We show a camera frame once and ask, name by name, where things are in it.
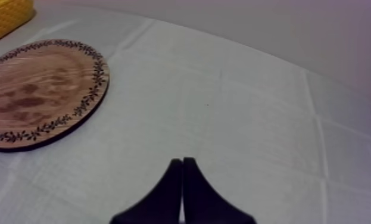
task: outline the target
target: table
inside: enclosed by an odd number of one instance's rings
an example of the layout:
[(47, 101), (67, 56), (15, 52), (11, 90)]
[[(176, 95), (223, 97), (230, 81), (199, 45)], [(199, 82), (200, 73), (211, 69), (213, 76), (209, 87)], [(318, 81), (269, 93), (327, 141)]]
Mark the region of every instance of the table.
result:
[(247, 46), (135, 15), (36, 4), (0, 55), (73, 39), (111, 82), (78, 130), (0, 153), (0, 223), (108, 223), (195, 157), (212, 186), (262, 224), (371, 222), (371, 100)]

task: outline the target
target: gray wall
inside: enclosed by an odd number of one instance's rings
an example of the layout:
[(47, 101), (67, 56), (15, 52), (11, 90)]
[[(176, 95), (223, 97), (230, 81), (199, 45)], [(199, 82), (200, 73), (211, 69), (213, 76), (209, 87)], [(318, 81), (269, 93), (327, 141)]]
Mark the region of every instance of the gray wall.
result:
[(237, 41), (371, 96), (371, 0), (61, 0)]

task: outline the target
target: decorative leaf border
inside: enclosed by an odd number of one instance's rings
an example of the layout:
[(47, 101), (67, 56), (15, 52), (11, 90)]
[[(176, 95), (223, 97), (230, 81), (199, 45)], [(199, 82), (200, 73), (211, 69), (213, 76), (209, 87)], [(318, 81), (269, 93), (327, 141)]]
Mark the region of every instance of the decorative leaf border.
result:
[(4, 63), (5, 61), (12, 59), (14, 57), (17, 57), (23, 52), (27, 52), (30, 50), (39, 49), (45, 46), (64, 46), (67, 48), (76, 48), (80, 52), (84, 53), (87, 56), (92, 57), (94, 60), (93, 63), (93, 83), (95, 84), (93, 87), (89, 88), (89, 92), (86, 96), (84, 96), (81, 100), (81, 103), (78, 107), (74, 108), (74, 111), (71, 115), (66, 114), (62, 117), (57, 117), (55, 120), (44, 123), (41, 126), (38, 126), (36, 129), (34, 129), (31, 132), (27, 132), (26, 130), (23, 130), (21, 132), (0, 132), (0, 141), (4, 142), (11, 142), (14, 143), (16, 141), (36, 141), (39, 136), (42, 136), (44, 133), (50, 133), (50, 131), (54, 130), (56, 127), (59, 127), (61, 125), (66, 125), (67, 122), (73, 117), (82, 117), (85, 111), (88, 111), (88, 106), (92, 101), (95, 100), (96, 97), (98, 97), (101, 93), (100, 92), (100, 86), (104, 82), (106, 82), (104, 77), (104, 69), (103, 66), (105, 65), (103, 61), (103, 56), (98, 53), (95, 49), (92, 47), (85, 45), (80, 42), (76, 41), (67, 41), (67, 40), (48, 40), (48, 41), (42, 41), (42, 42), (35, 42), (31, 43), (26, 46), (22, 46), (20, 48), (17, 48), (3, 56), (0, 57), (0, 64)]

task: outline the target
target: yellow basket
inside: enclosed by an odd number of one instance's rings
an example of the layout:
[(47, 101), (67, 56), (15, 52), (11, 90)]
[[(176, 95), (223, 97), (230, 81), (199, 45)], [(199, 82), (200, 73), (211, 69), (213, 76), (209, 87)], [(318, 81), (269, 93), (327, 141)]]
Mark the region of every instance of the yellow basket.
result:
[(33, 0), (0, 0), (0, 38), (29, 21), (34, 14)]

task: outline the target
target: round wooden charger plate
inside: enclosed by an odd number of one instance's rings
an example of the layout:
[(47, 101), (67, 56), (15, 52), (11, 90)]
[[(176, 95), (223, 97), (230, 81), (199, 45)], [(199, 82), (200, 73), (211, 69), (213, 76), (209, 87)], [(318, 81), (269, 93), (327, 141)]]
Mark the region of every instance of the round wooden charger plate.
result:
[(102, 55), (76, 41), (39, 41), (1, 56), (0, 151), (34, 149), (77, 127), (108, 82)]

